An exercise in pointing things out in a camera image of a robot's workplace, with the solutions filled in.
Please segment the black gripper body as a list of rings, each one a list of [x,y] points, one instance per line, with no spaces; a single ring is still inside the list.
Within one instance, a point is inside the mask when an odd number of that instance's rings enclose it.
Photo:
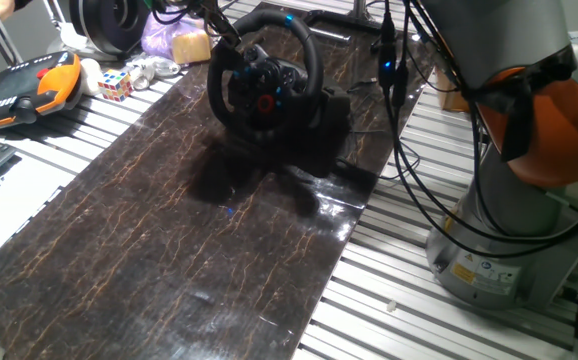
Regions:
[[[197,19],[211,19],[222,15],[218,0],[189,0],[188,11]]]

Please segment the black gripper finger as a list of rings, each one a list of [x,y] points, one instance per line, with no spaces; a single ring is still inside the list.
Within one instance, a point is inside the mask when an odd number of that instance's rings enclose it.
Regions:
[[[222,12],[209,12],[207,21],[214,33],[219,35],[230,48],[235,48],[240,44],[240,34]]]

